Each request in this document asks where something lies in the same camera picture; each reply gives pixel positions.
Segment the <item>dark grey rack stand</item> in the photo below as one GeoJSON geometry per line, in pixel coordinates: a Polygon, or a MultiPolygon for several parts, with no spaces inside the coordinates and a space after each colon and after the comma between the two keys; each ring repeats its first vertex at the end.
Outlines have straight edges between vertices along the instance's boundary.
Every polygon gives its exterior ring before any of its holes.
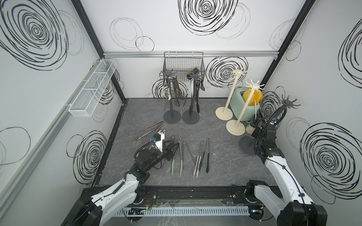
{"type": "MultiPolygon", "coordinates": [[[[163,76],[165,78],[170,77],[172,79],[172,77],[175,75],[175,73],[173,71],[165,71],[163,73],[163,76]]],[[[164,113],[164,121],[168,124],[176,124],[180,121],[181,119],[181,114],[180,112],[176,111],[173,109],[173,102],[172,100],[169,101],[169,105],[170,105],[170,110],[166,111],[164,113]]]]}
{"type": "Polygon", "coordinates": [[[190,73],[187,74],[187,79],[193,81],[193,91],[190,107],[188,111],[183,113],[182,120],[186,124],[196,124],[199,121],[199,104],[196,102],[201,82],[199,69],[197,67],[194,68],[190,73]]]}
{"type": "MultiPolygon", "coordinates": [[[[296,100],[291,101],[289,99],[289,97],[282,97],[282,106],[283,105],[286,106],[287,109],[289,109],[289,108],[296,109],[298,107],[298,105],[296,105],[295,102],[296,102],[296,100]]],[[[254,130],[252,135],[243,136],[239,140],[239,146],[240,146],[241,150],[243,152],[247,153],[248,155],[255,155],[255,153],[254,153],[254,144],[256,142],[257,137],[262,133],[261,127],[266,124],[266,122],[265,123],[261,122],[263,119],[264,118],[262,118],[262,119],[260,119],[259,121],[256,122],[255,130],[254,130]]]]}

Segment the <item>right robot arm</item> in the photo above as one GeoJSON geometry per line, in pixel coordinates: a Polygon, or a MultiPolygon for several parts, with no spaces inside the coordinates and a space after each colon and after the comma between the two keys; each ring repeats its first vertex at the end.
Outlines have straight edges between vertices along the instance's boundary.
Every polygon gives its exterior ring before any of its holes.
{"type": "Polygon", "coordinates": [[[268,120],[252,144],[254,154],[271,172],[282,196],[277,196],[264,181],[250,180],[244,191],[245,199],[249,203],[260,201],[279,226],[325,226],[326,210],[307,195],[276,145],[276,125],[268,120]]]}

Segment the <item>white handled steel tongs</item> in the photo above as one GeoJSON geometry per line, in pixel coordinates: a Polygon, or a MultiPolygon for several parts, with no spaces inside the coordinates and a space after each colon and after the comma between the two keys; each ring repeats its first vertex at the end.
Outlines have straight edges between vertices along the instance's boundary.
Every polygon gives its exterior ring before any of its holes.
{"type": "Polygon", "coordinates": [[[167,78],[167,93],[168,93],[168,100],[172,100],[172,92],[171,92],[172,88],[171,88],[171,78],[168,77],[167,78]]]}

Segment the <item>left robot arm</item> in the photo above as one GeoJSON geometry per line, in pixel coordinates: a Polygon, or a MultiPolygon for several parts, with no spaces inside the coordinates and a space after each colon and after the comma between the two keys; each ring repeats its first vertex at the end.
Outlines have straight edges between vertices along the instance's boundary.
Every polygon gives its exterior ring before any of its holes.
{"type": "Polygon", "coordinates": [[[149,171],[170,161],[180,147],[174,138],[166,140],[165,134],[156,132],[153,138],[134,153],[133,166],[123,178],[109,188],[92,196],[82,195],[62,222],[63,226],[102,226],[124,207],[143,200],[143,188],[150,177],[149,171]]]}

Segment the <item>black silicone tongs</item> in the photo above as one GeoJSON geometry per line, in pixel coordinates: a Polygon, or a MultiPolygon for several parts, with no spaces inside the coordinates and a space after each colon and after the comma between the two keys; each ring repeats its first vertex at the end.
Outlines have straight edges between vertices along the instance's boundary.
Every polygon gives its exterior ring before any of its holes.
{"type": "Polygon", "coordinates": [[[178,83],[176,76],[172,77],[172,82],[173,82],[173,90],[174,90],[174,104],[175,104],[175,106],[179,107],[180,106],[180,103],[179,103],[180,88],[179,88],[179,83],[178,83]]]}

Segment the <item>slim black tongs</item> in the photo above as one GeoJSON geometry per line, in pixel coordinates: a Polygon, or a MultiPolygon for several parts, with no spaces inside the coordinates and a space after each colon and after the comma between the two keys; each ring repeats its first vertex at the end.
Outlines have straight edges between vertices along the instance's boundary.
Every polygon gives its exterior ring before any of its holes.
{"type": "Polygon", "coordinates": [[[206,173],[209,173],[209,158],[210,158],[210,138],[207,138],[207,161],[206,161],[206,173]]]}

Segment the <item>black ring tongs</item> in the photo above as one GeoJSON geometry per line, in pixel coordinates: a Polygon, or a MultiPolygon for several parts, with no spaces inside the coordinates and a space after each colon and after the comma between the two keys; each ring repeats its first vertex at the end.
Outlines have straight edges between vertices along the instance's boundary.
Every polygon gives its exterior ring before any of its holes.
{"type": "Polygon", "coordinates": [[[193,94],[191,98],[191,104],[189,107],[189,116],[192,117],[193,106],[195,104],[195,100],[197,99],[197,95],[199,93],[199,85],[200,85],[200,78],[199,78],[199,69],[196,67],[194,68],[188,75],[187,78],[189,80],[193,80],[193,94]]]}

